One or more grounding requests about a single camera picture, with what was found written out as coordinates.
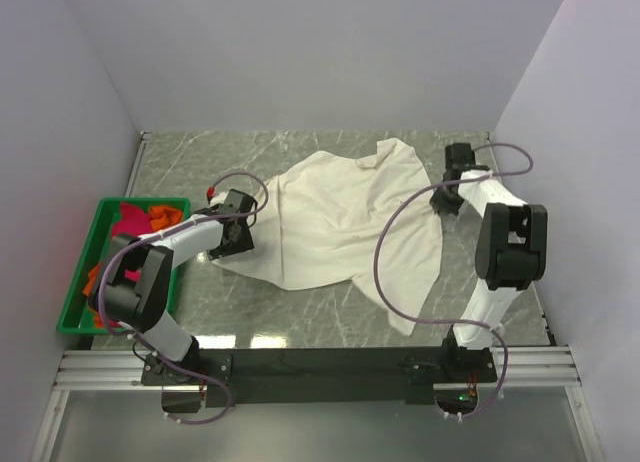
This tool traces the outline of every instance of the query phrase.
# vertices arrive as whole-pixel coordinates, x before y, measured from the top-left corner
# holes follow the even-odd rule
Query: green plastic bin
[[[111,241],[111,226],[120,220],[120,202],[140,207],[147,211],[153,205],[168,205],[182,211],[182,218],[190,216],[191,204],[184,198],[124,198],[112,197],[102,199],[93,218],[89,235],[84,243],[82,254],[78,260],[76,271],[64,307],[58,319],[58,332],[75,335],[102,335],[107,334],[104,328],[93,326],[93,312],[87,306],[87,298],[82,294],[82,289],[89,281],[89,271],[95,267],[109,247]],[[175,312],[176,305],[176,271],[171,273],[169,282],[169,296],[167,310]]]

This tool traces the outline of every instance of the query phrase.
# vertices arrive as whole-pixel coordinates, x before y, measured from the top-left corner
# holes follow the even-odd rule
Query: gray marble surface
[[[267,179],[285,172],[317,150],[359,158],[374,154],[376,142],[398,137],[416,149],[432,182],[444,171],[444,146],[486,143],[485,133],[370,132],[172,132],[154,133],[146,143],[135,197],[188,197],[192,210],[206,205],[205,191],[219,175],[248,170]],[[495,167],[489,150],[479,163]],[[256,192],[244,178],[221,184]],[[464,206],[457,218],[442,219],[440,277],[422,317],[460,316],[476,283],[475,241],[480,217]],[[410,337],[392,329],[384,310],[350,282],[287,292],[270,283],[214,266],[204,254],[180,269],[176,320],[204,347],[382,347],[439,345],[448,327],[416,326]],[[548,345],[545,323],[532,289],[521,295],[504,320],[510,345]],[[98,337],[95,348],[120,348],[123,338]]]

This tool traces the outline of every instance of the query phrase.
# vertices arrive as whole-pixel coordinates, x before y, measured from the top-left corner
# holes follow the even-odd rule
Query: orange cloth
[[[152,205],[151,207],[149,207],[149,211],[147,213],[149,215],[149,222],[151,223],[151,229],[153,232],[168,229],[169,227],[172,227],[182,221],[182,211],[168,205]],[[82,290],[82,294],[85,297],[89,297],[91,288],[93,287],[93,283],[98,277],[99,269],[100,264],[96,265],[89,271],[89,280]],[[93,317],[93,325],[98,328],[102,327],[100,315],[98,315],[97,317]]]

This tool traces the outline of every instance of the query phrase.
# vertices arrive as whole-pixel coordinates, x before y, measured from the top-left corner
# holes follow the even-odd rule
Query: white cloth
[[[286,290],[351,279],[385,308],[373,281],[376,242],[400,204],[429,183],[414,149],[398,139],[378,142],[377,154],[355,160],[316,152],[267,182],[269,204],[251,229],[255,249],[216,263]],[[418,316],[441,255],[440,220],[425,194],[385,238],[380,278],[387,298]],[[415,326],[392,313],[389,323],[405,335]]]

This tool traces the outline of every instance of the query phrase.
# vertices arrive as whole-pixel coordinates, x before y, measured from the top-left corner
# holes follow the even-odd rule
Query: white wall
[[[63,0],[0,0],[0,431],[28,458],[65,341],[55,325],[97,201],[136,132]]]
[[[489,130],[562,0],[67,0],[137,127]]]
[[[612,462],[640,460],[638,1],[565,0],[496,130],[536,161],[508,183],[549,210],[538,287]]]

